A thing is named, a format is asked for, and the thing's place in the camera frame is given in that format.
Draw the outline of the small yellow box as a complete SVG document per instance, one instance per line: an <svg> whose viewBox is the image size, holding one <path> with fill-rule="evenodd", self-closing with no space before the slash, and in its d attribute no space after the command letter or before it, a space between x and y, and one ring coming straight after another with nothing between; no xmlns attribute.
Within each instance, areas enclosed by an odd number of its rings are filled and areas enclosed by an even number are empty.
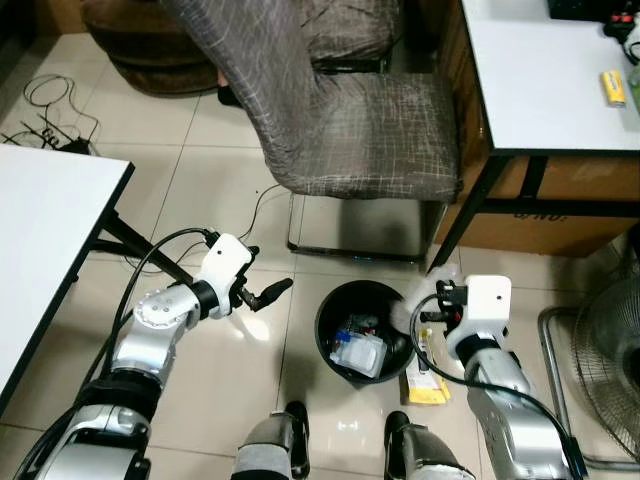
<svg viewBox="0 0 640 480"><path fill-rule="evenodd" d="M605 104L611 108L626 108L630 87L621 70L604 70L600 73L600 83L602 83Z"/></svg>

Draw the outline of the brown fabric chair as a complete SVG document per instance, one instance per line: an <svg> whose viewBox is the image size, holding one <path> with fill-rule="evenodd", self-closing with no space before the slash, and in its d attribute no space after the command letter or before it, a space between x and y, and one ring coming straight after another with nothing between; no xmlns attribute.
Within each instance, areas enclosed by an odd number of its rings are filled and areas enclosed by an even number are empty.
<svg viewBox="0 0 640 480"><path fill-rule="evenodd" d="M317 0L159 0L227 79L271 177L293 195L460 197L451 84L433 73L326 73L305 23Z"/></svg>
<svg viewBox="0 0 640 480"><path fill-rule="evenodd" d="M381 73L402 35L403 0L293 0L312 67Z"/></svg>

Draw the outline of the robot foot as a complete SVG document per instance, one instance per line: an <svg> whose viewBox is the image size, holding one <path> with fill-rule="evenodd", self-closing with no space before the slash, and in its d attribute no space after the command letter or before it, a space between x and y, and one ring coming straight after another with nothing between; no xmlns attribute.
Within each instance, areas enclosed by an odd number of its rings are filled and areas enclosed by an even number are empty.
<svg viewBox="0 0 640 480"><path fill-rule="evenodd" d="M305 403L296 399L247 435L229 480L306 480L308 475L308 416Z"/></svg>
<svg viewBox="0 0 640 480"><path fill-rule="evenodd" d="M477 480L438 435L392 411L384 426L384 480Z"/></svg>

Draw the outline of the brown cardboard box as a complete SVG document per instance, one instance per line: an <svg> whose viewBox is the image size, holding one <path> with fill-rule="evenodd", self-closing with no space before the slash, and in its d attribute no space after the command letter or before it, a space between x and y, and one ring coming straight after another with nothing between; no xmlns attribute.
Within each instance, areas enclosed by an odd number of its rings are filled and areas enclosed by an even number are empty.
<svg viewBox="0 0 640 480"><path fill-rule="evenodd" d="M549 157L536 200L639 201L636 157ZM460 246L544 255L584 257L621 236L634 218L593 218L534 212L480 212Z"/></svg>

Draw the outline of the black power strip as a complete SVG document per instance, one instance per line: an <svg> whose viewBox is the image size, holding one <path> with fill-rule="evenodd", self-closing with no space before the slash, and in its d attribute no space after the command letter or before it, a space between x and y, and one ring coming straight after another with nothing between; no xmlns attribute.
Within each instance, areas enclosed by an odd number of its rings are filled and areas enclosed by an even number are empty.
<svg viewBox="0 0 640 480"><path fill-rule="evenodd" d="M637 28L639 13L639 5L630 5L626 8L605 10L596 19L602 23L604 36L613 38L620 45L626 45L627 37Z"/></svg>

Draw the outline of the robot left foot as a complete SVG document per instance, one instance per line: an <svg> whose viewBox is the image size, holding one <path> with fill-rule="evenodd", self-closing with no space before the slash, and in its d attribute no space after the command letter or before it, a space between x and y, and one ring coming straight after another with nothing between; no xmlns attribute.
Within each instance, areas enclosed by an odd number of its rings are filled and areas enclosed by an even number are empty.
<svg viewBox="0 0 640 480"><path fill-rule="evenodd" d="M296 399L247 435L229 480L306 480L308 475L308 416L305 403Z"/></svg>

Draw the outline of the green plastic bag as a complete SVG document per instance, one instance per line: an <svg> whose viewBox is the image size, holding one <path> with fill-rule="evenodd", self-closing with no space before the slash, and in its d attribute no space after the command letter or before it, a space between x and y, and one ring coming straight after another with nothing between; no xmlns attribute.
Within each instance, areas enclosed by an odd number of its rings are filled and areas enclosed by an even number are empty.
<svg viewBox="0 0 640 480"><path fill-rule="evenodd" d="M626 76L628 90L634 97L636 109L640 110L640 42L628 41L623 46L623 52L625 52L626 58L631 64L630 73Z"/></svg>

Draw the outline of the dark brown sofa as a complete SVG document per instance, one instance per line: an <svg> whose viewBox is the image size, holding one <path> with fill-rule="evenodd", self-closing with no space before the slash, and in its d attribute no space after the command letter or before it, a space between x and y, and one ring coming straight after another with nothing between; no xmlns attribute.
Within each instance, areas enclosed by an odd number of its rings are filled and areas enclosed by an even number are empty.
<svg viewBox="0 0 640 480"><path fill-rule="evenodd" d="M159 0L79 0L84 27L116 72L137 90L183 95L215 90L218 101L241 101L227 78Z"/></svg>

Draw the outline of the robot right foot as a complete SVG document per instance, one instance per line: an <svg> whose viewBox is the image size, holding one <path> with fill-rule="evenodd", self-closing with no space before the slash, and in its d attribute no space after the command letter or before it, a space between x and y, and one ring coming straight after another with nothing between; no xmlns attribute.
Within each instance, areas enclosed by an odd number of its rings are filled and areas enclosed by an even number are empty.
<svg viewBox="0 0 640 480"><path fill-rule="evenodd" d="M384 480L477 480L438 435L392 411L384 426Z"/></svg>

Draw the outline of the black flat device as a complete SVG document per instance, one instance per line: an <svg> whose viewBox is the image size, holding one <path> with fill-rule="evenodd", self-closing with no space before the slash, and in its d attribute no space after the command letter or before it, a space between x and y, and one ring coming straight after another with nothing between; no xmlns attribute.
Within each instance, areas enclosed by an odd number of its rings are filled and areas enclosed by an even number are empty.
<svg viewBox="0 0 640 480"><path fill-rule="evenodd" d="M545 0L550 18L608 23L640 12L640 0Z"/></svg>

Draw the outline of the crumpled clear plastic packaging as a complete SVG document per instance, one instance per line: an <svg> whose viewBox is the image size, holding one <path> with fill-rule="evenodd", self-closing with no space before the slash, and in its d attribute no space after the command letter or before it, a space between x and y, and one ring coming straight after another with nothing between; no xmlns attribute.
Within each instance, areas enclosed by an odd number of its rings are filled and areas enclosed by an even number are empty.
<svg viewBox="0 0 640 480"><path fill-rule="evenodd" d="M375 379L381 374L387 351L387 343L378 334L378 317L351 314L335 332L328 358L335 366Z"/></svg>

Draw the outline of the yellow packet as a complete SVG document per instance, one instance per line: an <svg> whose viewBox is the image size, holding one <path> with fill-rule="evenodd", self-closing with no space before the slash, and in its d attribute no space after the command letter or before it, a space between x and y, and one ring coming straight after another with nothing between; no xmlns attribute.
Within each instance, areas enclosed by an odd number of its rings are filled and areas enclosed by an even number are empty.
<svg viewBox="0 0 640 480"><path fill-rule="evenodd" d="M430 326L421 326L415 342L416 348L422 349L429 360L439 366L433 353L434 333ZM416 355L416 349L410 351L410 364L404 369L402 378L401 403L404 406L443 406L452 399L447 381Z"/></svg>

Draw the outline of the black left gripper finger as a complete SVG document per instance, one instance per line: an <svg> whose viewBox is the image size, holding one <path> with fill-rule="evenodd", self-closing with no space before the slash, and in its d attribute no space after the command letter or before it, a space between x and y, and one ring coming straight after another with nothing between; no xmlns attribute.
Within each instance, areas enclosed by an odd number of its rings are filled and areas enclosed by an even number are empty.
<svg viewBox="0 0 640 480"><path fill-rule="evenodd" d="M279 282L270 284L269 287L266 287L264 291L259 294L253 294L252 308L266 308L273 305L293 284L294 280L292 278L284 278L279 280Z"/></svg>

